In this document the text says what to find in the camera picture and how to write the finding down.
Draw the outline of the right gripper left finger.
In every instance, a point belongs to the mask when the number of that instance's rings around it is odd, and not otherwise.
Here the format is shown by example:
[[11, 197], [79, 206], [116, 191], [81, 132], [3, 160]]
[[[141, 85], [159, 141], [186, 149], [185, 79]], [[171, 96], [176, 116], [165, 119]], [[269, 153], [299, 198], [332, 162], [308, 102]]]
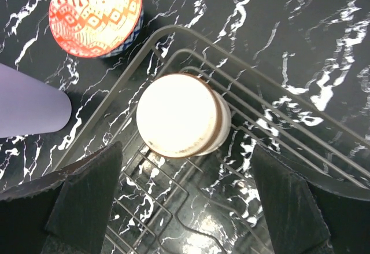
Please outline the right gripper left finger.
[[121, 142], [1, 192], [1, 253], [100, 253]]

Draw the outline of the cream and brown mug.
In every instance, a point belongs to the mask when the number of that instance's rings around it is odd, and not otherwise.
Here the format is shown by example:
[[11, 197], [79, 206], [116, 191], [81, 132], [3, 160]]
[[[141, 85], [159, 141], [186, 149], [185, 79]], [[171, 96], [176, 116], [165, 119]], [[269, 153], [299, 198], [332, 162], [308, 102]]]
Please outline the cream and brown mug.
[[171, 73], [143, 92], [136, 125], [144, 143], [161, 156], [203, 156], [228, 138], [231, 111], [226, 100], [200, 78]]

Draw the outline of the purple cup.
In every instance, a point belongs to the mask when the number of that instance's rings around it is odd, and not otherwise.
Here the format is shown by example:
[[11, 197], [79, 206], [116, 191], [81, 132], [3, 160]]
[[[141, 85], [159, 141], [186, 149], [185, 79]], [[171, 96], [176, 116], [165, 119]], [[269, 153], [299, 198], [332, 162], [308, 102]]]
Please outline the purple cup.
[[59, 131], [71, 114], [63, 91], [1, 64], [1, 138]]

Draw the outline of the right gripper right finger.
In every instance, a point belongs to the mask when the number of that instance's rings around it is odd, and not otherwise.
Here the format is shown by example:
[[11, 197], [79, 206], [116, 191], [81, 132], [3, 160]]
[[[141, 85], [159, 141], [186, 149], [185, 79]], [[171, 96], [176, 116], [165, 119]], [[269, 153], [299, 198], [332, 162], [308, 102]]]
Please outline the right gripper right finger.
[[257, 145], [250, 160], [275, 253], [369, 253], [369, 190]]

